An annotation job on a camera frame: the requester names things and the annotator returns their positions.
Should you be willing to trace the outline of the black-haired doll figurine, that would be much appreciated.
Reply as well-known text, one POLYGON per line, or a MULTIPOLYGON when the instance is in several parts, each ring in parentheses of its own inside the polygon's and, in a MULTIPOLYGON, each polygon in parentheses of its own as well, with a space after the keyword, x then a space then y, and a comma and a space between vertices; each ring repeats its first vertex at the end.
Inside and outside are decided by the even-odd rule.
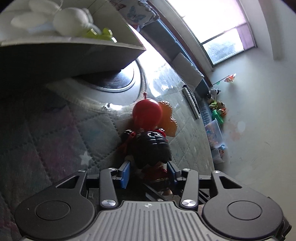
POLYGON ((171 195, 170 181, 165 165, 172 160, 171 149, 163 128, 137 133, 126 130, 121 135, 123 153, 131 160, 128 187, 150 196, 171 195))

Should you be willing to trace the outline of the orange peanut toy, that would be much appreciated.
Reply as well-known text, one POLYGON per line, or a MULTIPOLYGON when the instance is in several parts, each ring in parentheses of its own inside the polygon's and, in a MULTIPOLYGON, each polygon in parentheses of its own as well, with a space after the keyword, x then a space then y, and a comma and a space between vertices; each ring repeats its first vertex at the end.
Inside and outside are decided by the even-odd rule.
POLYGON ((177 121, 172 117, 173 108, 168 101, 159 101, 158 104, 162 109, 162 118, 158 124, 158 128, 165 130, 165 133, 169 137, 175 137, 177 131, 177 121))

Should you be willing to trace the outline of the red round toy figure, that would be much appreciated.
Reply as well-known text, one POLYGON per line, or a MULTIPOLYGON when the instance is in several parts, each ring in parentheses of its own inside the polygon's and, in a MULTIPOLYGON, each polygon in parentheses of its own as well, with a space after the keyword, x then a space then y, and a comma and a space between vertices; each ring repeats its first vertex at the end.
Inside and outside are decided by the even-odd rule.
POLYGON ((163 111, 160 105, 153 99, 147 98, 147 93, 143 93, 144 99, 139 100, 132 110, 132 119, 138 129, 152 131, 162 119, 163 111))

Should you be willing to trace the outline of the grey remote control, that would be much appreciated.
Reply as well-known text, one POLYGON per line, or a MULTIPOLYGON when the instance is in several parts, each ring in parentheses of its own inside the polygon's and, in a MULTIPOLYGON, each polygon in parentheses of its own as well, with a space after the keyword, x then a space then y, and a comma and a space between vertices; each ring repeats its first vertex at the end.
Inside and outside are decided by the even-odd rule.
POLYGON ((197 104, 197 101, 195 99, 193 92, 186 84, 183 85, 182 91, 183 91, 183 94, 184 94, 186 100, 188 101, 189 105, 191 106, 194 116, 196 117, 196 119, 199 119, 200 118, 200 111, 199 111, 199 107, 198 107, 198 104, 197 104))

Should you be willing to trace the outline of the toy pile on floor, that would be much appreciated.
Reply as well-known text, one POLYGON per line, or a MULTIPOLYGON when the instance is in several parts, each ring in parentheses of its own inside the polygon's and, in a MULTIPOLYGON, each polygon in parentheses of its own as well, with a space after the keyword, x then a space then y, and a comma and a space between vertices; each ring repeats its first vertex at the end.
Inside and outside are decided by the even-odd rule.
POLYGON ((219 125, 224 124, 224 117, 227 114, 225 103, 218 101, 217 96, 221 92, 218 88, 212 88, 207 94, 207 102, 212 113, 212 119, 217 120, 219 125))

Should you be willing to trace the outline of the black round cooktop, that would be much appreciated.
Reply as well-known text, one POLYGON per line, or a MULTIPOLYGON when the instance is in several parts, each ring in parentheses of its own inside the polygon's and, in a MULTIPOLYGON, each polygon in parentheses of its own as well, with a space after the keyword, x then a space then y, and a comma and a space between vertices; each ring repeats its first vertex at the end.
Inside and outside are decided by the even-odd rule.
POLYGON ((120 93, 129 90, 135 84, 136 61, 120 71, 105 71, 75 76, 74 79, 93 89, 120 93))

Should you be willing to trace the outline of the blue sofa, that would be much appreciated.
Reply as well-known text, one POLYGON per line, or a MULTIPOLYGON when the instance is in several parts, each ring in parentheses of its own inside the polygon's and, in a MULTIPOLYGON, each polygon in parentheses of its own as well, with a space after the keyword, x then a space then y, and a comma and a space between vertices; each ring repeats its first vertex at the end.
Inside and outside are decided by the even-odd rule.
POLYGON ((140 34, 165 58, 198 98, 207 97, 209 87, 204 70, 161 20, 145 25, 140 29, 140 34))

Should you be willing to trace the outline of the green toy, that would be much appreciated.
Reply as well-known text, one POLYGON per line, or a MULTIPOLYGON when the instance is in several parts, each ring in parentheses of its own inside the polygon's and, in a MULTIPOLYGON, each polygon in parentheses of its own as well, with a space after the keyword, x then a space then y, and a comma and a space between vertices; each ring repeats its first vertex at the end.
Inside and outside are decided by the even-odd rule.
POLYGON ((111 29, 108 29, 108 28, 103 28, 102 31, 100 29, 90 28, 88 30, 85 30, 81 34, 81 37, 98 39, 98 40, 106 40, 106 41, 111 41, 113 43, 117 43, 117 40, 113 36, 113 32, 111 31, 111 29))

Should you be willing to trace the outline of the grey cardboard box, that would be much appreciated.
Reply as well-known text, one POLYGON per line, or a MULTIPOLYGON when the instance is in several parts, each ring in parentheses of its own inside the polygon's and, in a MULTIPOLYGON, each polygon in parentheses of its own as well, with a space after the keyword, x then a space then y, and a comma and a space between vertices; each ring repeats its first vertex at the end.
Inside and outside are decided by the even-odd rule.
POLYGON ((62 8, 86 8, 93 23, 111 29, 117 43, 60 35, 52 23, 24 30, 13 27, 15 16, 30 12, 29 1, 1 1, 1 80, 50 82, 81 74, 117 71, 145 47, 109 1, 63 1, 62 8))

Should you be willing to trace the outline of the window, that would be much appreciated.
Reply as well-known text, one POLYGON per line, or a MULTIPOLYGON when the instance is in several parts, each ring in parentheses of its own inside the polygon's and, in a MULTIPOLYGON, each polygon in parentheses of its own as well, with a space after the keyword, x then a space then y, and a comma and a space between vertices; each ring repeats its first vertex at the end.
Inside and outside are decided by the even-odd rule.
POLYGON ((256 46, 241 1, 152 1, 206 72, 256 46))

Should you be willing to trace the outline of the butterfly print cushion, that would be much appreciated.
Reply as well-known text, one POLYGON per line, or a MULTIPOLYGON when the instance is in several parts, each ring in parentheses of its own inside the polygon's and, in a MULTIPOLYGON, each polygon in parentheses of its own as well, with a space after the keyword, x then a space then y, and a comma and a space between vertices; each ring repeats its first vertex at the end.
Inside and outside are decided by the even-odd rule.
POLYGON ((147 1, 112 0, 110 3, 119 11, 123 18, 138 32, 159 19, 158 13, 147 1))

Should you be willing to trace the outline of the white plush toy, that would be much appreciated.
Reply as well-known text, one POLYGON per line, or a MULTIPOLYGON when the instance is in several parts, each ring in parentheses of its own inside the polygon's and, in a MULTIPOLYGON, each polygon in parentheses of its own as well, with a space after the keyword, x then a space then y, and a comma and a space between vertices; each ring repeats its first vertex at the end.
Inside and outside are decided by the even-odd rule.
POLYGON ((90 28, 96 28, 88 9, 62 8, 53 1, 29 1, 30 12, 15 16, 11 25, 19 29, 32 29, 51 22, 54 29, 62 36, 81 37, 81 34, 90 28))

